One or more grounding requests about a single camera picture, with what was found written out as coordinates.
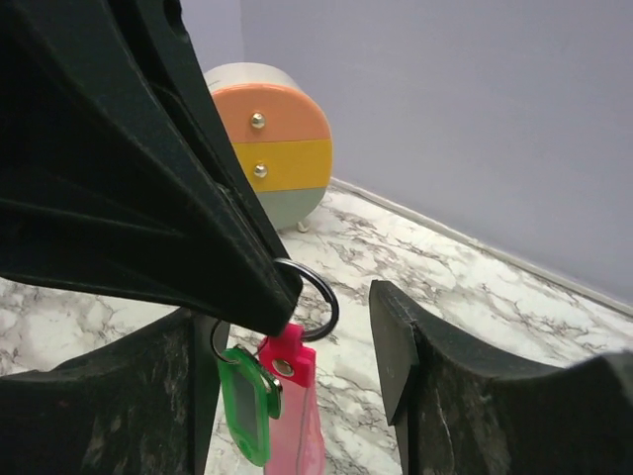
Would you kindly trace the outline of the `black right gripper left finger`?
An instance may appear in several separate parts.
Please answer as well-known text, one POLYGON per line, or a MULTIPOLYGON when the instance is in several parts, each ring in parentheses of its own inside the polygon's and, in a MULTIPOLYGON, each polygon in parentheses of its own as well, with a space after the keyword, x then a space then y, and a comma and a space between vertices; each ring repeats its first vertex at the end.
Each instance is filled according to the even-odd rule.
POLYGON ((220 389, 214 323, 176 310, 50 371, 2 377, 2 473, 204 473, 220 389))

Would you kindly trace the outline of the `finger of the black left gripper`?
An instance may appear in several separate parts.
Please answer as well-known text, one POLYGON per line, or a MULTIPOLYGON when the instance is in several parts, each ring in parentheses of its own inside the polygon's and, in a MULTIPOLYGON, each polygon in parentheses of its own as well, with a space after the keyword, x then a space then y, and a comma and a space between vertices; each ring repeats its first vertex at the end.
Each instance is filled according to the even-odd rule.
POLYGON ((223 185, 256 237, 273 257, 282 245, 236 158, 220 114, 208 91, 178 1, 129 1, 137 15, 135 31, 146 35, 143 64, 166 89, 168 104, 180 130, 217 183, 223 185))
POLYGON ((177 126, 128 2, 1 5, 1 274, 276 335, 301 281, 177 126))

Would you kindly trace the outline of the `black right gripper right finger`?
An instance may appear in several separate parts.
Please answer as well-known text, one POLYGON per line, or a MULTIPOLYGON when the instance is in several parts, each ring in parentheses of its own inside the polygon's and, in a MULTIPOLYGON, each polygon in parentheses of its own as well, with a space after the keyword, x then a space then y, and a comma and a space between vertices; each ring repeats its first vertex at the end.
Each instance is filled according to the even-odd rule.
POLYGON ((566 368, 492 346, 389 281, 369 310, 387 422, 406 474, 628 474, 632 355, 566 368))

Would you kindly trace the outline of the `green key tag with key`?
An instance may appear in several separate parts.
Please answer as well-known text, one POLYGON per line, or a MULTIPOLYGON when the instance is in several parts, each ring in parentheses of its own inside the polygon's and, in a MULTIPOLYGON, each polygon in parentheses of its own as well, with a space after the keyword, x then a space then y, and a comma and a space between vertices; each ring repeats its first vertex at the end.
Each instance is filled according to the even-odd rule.
POLYGON ((214 323, 210 345, 218 363, 228 431, 242 455, 263 467, 271 457, 270 422, 283 413, 283 387, 279 379, 241 345, 219 351, 214 323))

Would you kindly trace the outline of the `pink strap keyring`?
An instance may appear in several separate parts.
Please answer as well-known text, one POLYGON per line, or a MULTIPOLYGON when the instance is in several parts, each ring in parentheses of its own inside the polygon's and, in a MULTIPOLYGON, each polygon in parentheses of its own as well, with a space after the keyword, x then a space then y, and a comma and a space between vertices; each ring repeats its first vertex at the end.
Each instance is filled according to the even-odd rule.
POLYGON ((276 263, 297 271, 316 287, 330 306, 330 318, 310 331, 289 323, 280 335, 259 344, 258 359, 279 379, 284 397, 282 415, 270 423, 271 457, 263 472, 321 475, 325 445, 317 405, 317 353, 307 344, 332 333, 339 321, 339 303, 330 285, 310 268, 289 258, 278 258, 276 263))

